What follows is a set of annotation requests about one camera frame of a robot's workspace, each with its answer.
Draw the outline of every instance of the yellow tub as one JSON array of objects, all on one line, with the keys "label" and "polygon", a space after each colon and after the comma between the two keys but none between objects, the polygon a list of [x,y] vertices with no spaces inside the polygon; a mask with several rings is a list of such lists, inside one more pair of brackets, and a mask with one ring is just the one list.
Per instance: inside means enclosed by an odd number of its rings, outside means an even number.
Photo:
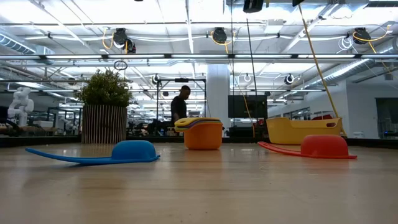
[{"label": "yellow tub", "polygon": [[341,126],[341,118],[315,121],[267,119],[269,140],[274,144],[301,144],[304,137],[311,134],[340,135]]}]

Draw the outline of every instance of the orange container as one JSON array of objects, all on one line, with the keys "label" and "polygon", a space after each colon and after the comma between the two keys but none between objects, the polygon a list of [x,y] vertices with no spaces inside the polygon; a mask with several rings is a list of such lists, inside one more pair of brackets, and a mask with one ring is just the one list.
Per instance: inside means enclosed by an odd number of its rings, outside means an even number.
[{"label": "orange container", "polygon": [[223,123],[196,124],[184,131],[184,144],[189,149],[218,149],[223,143]]}]

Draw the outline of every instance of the dark shirt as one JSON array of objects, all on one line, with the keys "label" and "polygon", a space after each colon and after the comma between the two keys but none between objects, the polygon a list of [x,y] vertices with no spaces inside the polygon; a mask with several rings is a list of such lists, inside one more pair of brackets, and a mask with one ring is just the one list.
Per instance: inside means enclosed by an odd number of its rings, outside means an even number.
[{"label": "dark shirt", "polygon": [[174,114],[177,113],[178,117],[181,118],[186,118],[187,117],[187,104],[185,103],[185,100],[180,98],[179,96],[174,97],[172,101],[172,124],[174,125]]}]

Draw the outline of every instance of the man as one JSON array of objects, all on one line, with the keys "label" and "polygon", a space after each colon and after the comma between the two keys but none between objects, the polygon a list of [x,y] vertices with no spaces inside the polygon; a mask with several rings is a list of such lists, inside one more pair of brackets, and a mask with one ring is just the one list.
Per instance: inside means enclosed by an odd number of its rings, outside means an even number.
[{"label": "man", "polygon": [[187,117],[187,104],[185,100],[188,99],[191,94],[191,89],[188,86],[182,86],[180,94],[176,96],[172,101],[172,124],[181,118]]}]

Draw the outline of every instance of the potted plant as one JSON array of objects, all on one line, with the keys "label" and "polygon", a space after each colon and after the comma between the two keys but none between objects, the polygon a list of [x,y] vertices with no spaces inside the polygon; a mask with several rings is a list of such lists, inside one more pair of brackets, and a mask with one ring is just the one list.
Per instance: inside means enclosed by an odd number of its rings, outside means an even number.
[{"label": "potted plant", "polygon": [[115,144],[126,140],[127,106],[131,98],[126,79],[110,70],[96,73],[75,96],[83,107],[82,143]]}]

